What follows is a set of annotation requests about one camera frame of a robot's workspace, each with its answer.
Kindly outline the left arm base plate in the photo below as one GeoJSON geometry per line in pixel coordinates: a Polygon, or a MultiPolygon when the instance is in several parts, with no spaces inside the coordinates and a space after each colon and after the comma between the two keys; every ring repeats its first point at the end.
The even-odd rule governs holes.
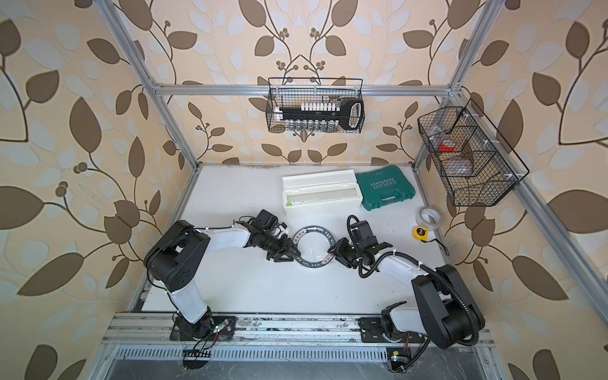
{"type": "Polygon", "coordinates": [[[236,321],[235,316],[211,315],[192,324],[177,314],[174,317],[169,339],[172,341],[198,341],[207,338],[213,340],[215,336],[218,336],[219,341],[232,340],[236,331],[234,327],[236,321]]]}

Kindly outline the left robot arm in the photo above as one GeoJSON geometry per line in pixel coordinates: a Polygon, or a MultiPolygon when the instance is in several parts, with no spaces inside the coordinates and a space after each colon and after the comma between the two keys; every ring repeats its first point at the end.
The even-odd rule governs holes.
{"type": "Polygon", "coordinates": [[[144,266],[151,284],[158,280],[182,321],[191,326],[204,323],[212,315],[196,285],[195,276],[207,252],[259,248],[275,263],[301,257],[287,235],[287,225],[262,210],[257,216],[239,219],[228,227],[196,227],[176,221],[147,253],[144,266]]]}

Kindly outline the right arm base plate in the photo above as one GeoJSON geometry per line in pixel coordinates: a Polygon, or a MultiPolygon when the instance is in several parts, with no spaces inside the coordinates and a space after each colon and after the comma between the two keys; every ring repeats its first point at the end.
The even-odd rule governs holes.
{"type": "Polygon", "coordinates": [[[425,337],[417,332],[400,332],[388,318],[367,317],[357,320],[364,343],[422,344],[425,337]]]}

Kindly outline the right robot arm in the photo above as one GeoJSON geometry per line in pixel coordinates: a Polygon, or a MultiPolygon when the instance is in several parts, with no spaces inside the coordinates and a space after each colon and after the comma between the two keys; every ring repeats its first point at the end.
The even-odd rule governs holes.
{"type": "Polygon", "coordinates": [[[346,226],[348,237],[329,249],[339,263],[356,269],[362,279],[380,273],[413,291],[413,307],[403,301],[382,310],[379,324],[385,340],[398,342],[412,332],[442,349],[479,342],[485,320],[454,266],[431,267],[387,242],[380,243],[369,223],[354,215],[348,216],[346,226]]]}

